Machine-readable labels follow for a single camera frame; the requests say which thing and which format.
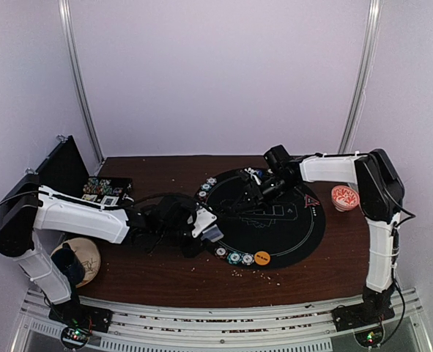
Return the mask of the blue cream 10 chip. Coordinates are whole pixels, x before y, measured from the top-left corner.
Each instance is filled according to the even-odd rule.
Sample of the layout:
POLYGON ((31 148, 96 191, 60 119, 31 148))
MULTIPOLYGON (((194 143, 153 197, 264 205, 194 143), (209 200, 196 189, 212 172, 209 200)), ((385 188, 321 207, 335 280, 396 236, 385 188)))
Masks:
POLYGON ((255 259, 252 254, 245 253, 241 257, 241 263, 243 265, 252 265, 254 264, 255 259))
POLYGON ((217 183, 217 180, 214 177, 207 178, 207 183, 211 186, 214 186, 217 183))

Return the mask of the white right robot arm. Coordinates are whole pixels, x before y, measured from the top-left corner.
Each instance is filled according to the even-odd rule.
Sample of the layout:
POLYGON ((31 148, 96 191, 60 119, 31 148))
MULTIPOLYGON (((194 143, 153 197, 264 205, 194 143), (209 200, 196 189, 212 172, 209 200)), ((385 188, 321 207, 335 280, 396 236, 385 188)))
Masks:
POLYGON ((357 186, 360 209, 369 226, 369 272, 366 287, 382 293, 393 284, 398 254, 394 245, 401 214, 405 212, 404 184, 388 154, 380 148, 368 153, 291 156, 284 146, 264 154, 271 171, 261 179, 241 171, 245 185, 231 205, 235 213, 255 210, 304 183, 334 182, 357 186))

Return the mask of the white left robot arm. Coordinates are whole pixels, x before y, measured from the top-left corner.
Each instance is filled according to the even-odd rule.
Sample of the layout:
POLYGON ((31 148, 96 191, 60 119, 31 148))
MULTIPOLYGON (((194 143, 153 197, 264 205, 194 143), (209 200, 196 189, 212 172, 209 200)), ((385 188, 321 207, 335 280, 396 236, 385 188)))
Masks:
POLYGON ((23 177, 0 201, 0 254, 11 257, 59 314, 72 326, 87 318, 86 307, 73 298, 73 286, 53 263, 36 235, 38 230, 70 232, 122 244, 133 235, 181 235, 191 243, 218 220, 217 213, 185 194, 156 194, 149 210, 107 205, 69 196, 40 184, 36 175, 23 177))

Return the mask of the blue playing card deck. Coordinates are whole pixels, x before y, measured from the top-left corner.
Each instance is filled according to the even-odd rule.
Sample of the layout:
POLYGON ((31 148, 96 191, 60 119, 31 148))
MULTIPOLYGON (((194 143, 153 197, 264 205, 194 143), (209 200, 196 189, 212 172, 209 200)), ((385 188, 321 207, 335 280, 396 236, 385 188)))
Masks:
POLYGON ((211 243, 217 242, 224 237, 218 226, 213 226, 203 232, 201 239, 203 241, 209 241, 211 243))

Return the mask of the red triangular all-in marker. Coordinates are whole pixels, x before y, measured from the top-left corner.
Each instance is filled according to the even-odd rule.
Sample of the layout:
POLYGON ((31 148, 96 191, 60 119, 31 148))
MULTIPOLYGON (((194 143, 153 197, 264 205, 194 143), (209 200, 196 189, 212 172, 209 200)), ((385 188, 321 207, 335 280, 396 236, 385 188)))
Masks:
POLYGON ((320 201, 309 194, 305 195, 305 207, 316 207, 320 205, 320 201))

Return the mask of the blue green 50 chip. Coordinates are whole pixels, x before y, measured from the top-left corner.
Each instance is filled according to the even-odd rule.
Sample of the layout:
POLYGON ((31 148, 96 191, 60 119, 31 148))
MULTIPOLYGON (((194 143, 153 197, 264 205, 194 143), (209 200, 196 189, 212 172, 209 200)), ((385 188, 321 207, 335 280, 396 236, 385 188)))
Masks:
POLYGON ((242 260, 240 253, 232 252, 227 256, 227 261, 230 265, 238 265, 242 260))
POLYGON ((202 191, 209 191, 212 188, 212 186, 209 183, 204 183, 201 185, 202 191))

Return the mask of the orange black 100 chip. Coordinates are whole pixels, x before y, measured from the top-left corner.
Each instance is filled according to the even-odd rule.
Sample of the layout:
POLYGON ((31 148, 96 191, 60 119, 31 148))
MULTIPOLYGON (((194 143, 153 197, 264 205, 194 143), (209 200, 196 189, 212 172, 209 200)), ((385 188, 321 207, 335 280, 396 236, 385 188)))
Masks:
POLYGON ((228 251, 227 251, 227 249, 224 248, 224 247, 218 247, 218 248, 215 250, 215 256, 216 256, 217 258, 220 258, 220 259, 226 259, 227 255, 228 255, 228 251))
POLYGON ((205 198, 207 197, 207 195, 208 195, 208 193, 207 193, 206 191, 200 191, 200 192, 197 194, 197 197, 198 197, 199 199, 205 199, 205 198))

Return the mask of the yellow big blind button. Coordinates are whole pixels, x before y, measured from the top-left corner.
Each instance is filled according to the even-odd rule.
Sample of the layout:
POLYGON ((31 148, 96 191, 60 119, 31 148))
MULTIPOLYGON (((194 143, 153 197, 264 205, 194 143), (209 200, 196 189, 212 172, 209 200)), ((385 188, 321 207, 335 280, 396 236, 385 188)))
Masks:
POLYGON ((271 256, 266 251, 258 251, 253 257, 255 263, 260 266, 266 266, 271 261, 271 256))

